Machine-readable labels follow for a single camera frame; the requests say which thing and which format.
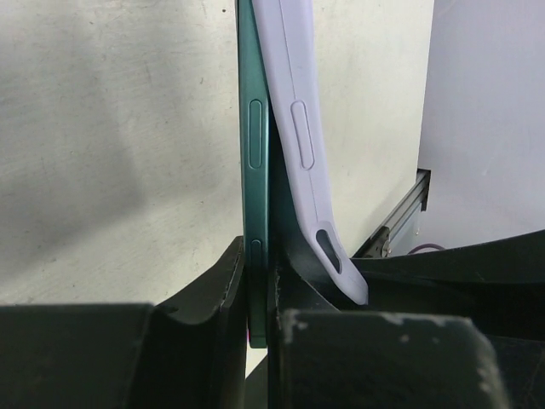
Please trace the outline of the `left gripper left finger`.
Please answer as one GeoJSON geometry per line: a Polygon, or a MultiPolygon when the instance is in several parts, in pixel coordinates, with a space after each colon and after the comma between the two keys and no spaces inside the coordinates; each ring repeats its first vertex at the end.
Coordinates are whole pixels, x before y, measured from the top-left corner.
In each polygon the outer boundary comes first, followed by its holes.
{"type": "Polygon", "coordinates": [[[5,306],[1,405],[240,408],[246,322],[240,238],[157,305],[5,306]]]}

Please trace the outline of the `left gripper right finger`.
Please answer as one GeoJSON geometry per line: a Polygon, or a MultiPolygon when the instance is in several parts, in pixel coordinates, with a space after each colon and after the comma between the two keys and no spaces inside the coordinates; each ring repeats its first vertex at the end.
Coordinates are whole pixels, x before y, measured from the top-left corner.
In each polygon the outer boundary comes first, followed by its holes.
{"type": "Polygon", "coordinates": [[[271,408],[543,407],[543,232],[359,258],[365,306],[337,290],[301,236],[279,249],[271,408]]]}

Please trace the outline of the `aluminium frame rail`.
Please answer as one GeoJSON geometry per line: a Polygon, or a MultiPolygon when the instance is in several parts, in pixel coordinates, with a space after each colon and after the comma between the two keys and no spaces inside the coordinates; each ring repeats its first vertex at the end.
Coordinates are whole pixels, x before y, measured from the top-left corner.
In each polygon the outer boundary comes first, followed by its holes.
{"type": "Polygon", "coordinates": [[[406,255],[418,235],[420,213],[427,209],[431,171],[419,169],[416,182],[353,258],[388,258],[406,255]]]}

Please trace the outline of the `teal phone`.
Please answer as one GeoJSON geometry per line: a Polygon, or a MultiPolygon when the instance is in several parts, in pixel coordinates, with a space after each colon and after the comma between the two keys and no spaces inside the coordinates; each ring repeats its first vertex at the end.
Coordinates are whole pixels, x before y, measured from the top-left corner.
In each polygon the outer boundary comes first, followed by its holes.
{"type": "Polygon", "coordinates": [[[240,164],[250,347],[265,349],[270,234],[270,102],[253,3],[236,2],[240,164]]]}

